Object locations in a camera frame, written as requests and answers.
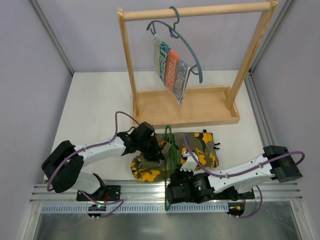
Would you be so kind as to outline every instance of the yellow camouflage pattern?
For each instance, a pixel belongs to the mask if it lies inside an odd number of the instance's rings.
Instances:
[[[192,151],[197,154],[199,162],[205,167],[216,168],[219,165],[216,150],[214,149],[214,137],[209,132],[176,132],[173,133],[173,144],[178,152],[178,164],[184,164],[186,160],[182,158],[182,153],[186,151],[184,143],[184,136],[189,139],[190,147]],[[160,149],[165,157],[167,157],[167,164],[165,166],[164,161],[161,162],[148,162],[148,168],[144,167],[146,160],[143,155],[136,156],[131,162],[131,172],[136,180],[141,182],[157,182],[165,180],[165,169],[170,170],[170,147],[165,147],[169,144],[169,138],[165,139],[164,133],[158,133],[156,135]]]

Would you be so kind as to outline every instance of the wooden rack base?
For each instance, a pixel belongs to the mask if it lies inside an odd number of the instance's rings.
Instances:
[[[138,91],[139,115],[133,110],[138,122],[148,122],[156,129],[236,124],[240,116],[234,103],[227,109],[228,85],[190,87],[186,90],[183,104],[179,106],[175,96],[167,89]]]

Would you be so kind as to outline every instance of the wooden clothes rack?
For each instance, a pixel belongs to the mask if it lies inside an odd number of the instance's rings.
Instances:
[[[139,122],[153,124],[155,128],[163,128],[166,125],[179,128],[238,123],[240,116],[235,99],[277,5],[277,0],[267,0],[177,8],[180,17],[262,12],[232,87],[222,85],[187,88],[182,106],[177,104],[175,96],[167,89],[137,91],[126,28],[128,21],[175,18],[175,11],[168,8],[124,12],[122,8],[118,8],[117,15],[132,90],[133,116]]]

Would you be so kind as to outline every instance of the wooden post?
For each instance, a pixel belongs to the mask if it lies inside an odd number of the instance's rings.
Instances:
[[[117,9],[117,13],[118,13],[118,20],[119,20],[120,31],[121,31],[121,36],[122,36],[125,61],[126,61],[126,65],[128,67],[130,85],[131,85],[131,90],[132,90],[133,111],[135,112],[136,116],[139,116],[137,89],[136,89],[136,83],[135,83],[134,68],[132,65],[131,53],[130,53],[130,48],[129,48],[127,28],[126,28],[126,23],[125,23],[125,19],[124,19],[124,11],[122,8],[119,7]]]
[[[259,45],[265,35],[269,22],[275,12],[278,5],[277,0],[267,0],[270,3],[270,8],[267,11],[263,11],[261,17],[253,32],[249,46],[245,52],[239,71],[235,77],[230,94],[227,96],[226,105],[228,109],[233,107],[236,96],[239,92],[241,84],[243,83],[245,76],[249,70],[249,67],[255,57],[255,54],[259,48]]]

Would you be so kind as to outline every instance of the silver metal surface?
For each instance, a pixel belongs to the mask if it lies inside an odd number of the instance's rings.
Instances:
[[[165,182],[138,182],[138,181],[106,181],[107,185],[120,185],[121,198],[126,203],[164,203]],[[296,182],[278,183],[268,181],[259,185],[263,194],[264,201],[288,201],[302,200],[301,192]],[[77,191],[67,190],[63,193],[47,192],[46,184],[35,185],[30,203],[74,203]],[[256,198],[259,192],[253,189]],[[216,202],[232,202],[231,200],[217,200]]]
[[[102,214],[109,213],[115,209],[115,205],[105,206]],[[41,214],[86,214],[96,213],[88,211],[92,204],[43,204]],[[202,204],[196,203],[181,203],[174,204],[170,210],[165,211],[163,203],[124,203],[117,210],[117,214],[179,214],[179,213],[221,213],[228,211],[228,203],[224,202],[205,202]]]
[[[312,228],[309,226],[309,217],[306,216],[307,209],[305,203],[302,201],[291,201],[291,207],[296,220],[297,226],[300,230],[300,234],[303,240],[315,240],[317,239],[313,235]]]
[[[295,4],[296,0],[286,0],[284,3],[279,15],[277,16],[276,20],[274,21],[274,24],[270,28],[269,33],[265,37],[265,40],[261,43],[261,46],[258,50],[258,52],[255,55],[255,58],[253,59],[253,62],[251,64],[250,73],[253,73],[255,69],[257,68],[258,64],[260,63],[261,59],[263,58],[266,50],[271,45],[272,41],[276,37],[279,29],[281,28],[282,24],[284,23],[287,15],[289,14],[291,8]]]
[[[257,205],[254,202],[247,202],[244,215],[252,213]],[[290,202],[265,202],[261,211],[248,219],[228,217],[224,212],[115,214],[100,220],[90,220],[87,214],[41,214],[34,240],[64,239],[300,240],[302,238]]]
[[[262,107],[262,104],[257,92],[257,88],[255,85],[253,76],[248,73],[244,78],[244,83],[246,86],[246,90],[248,92],[253,115],[259,131],[262,145],[264,147],[269,145],[275,145],[276,144],[275,138],[273,137],[271,128],[269,127],[264,109]]]
[[[39,3],[37,2],[37,0],[29,0],[31,6],[33,7],[35,13],[37,14],[37,16],[39,17],[41,23],[44,26],[44,29],[46,30],[46,32],[48,33],[53,45],[55,46],[56,50],[58,51],[59,55],[61,56],[65,66],[68,68],[70,74],[73,76],[75,71],[73,70],[64,50],[62,49],[54,31],[52,30],[46,16],[44,15],[44,12],[42,11]]]
[[[25,227],[24,235],[22,237],[22,240],[30,240],[34,238],[39,217],[40,217],[40,212],[42,209],[41,204],[33,204],[31,206],[31,212],[29,215],[29,219],[27,220],[27,224]]]

